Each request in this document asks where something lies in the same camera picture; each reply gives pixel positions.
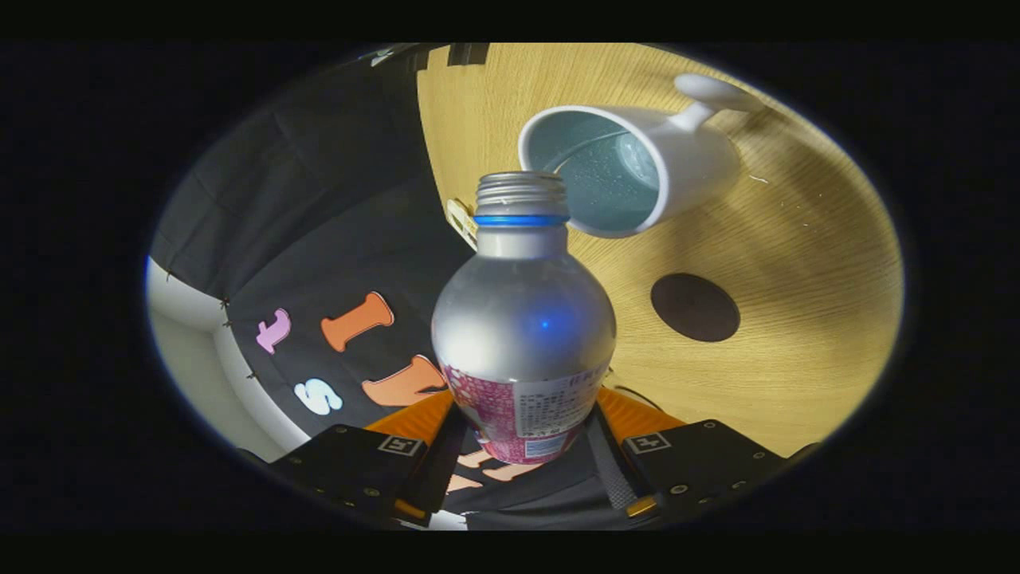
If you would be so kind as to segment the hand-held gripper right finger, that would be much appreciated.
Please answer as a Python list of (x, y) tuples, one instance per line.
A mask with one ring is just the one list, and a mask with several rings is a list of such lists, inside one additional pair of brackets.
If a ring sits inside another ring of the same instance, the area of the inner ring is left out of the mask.
[(598, 389), (586, 436), (610, 504), (629, 523), (688, 523), (775, 479), (818, 443), (783, 457), (719, 420), (685, 423)]

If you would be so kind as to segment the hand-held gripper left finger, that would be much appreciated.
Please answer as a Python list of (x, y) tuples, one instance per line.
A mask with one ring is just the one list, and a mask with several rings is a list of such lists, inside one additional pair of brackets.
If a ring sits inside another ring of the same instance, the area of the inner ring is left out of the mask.
[(332, 425), (271, 470), (362, 523), (423, 528), (443, 508), (466, 427), (452, 393), (438, 392), (365, 428)]

